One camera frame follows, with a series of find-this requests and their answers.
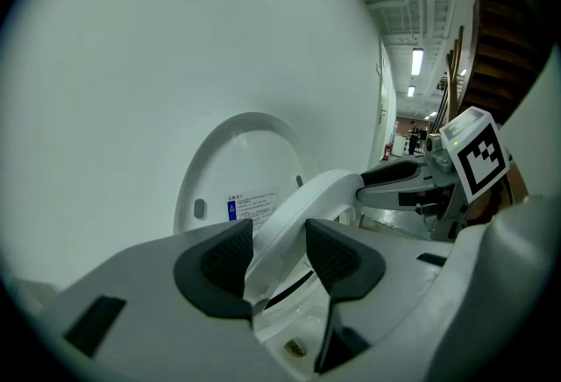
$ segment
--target ceiling light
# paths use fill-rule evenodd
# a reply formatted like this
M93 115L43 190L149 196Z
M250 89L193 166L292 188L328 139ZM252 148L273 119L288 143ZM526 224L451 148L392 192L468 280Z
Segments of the ceiling light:
M411 75L419 75L421 73L422 63L423 63L423 50L413 49L413 62L411 64Z

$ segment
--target white cube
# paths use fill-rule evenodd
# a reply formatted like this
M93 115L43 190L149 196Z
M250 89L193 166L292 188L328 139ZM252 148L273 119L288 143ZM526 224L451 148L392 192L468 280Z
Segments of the white cube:
M508 155L497 131L493 116L473 106L440 129L467 202L471 203L508 172Z

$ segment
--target blue label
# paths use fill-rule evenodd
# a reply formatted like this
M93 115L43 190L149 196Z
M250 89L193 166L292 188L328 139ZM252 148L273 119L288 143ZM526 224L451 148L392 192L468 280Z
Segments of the blue label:
M236 202L228 202L228 220L236 220Z

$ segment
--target wooden staircase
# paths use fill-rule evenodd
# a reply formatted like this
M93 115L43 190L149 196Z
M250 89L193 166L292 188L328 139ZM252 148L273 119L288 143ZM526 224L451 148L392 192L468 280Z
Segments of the wooden staircase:
M458 114L475 106L504 124L536 81L553 41L535 0L475 0L472 25Z

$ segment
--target red object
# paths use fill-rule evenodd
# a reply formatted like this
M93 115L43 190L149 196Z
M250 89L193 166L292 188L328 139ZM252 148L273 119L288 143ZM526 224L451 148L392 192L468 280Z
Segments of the red object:
M384 157L382 158L382 160L389 160L389 153L392 151L392 145L391 144L386 144L386 149L384 150Z

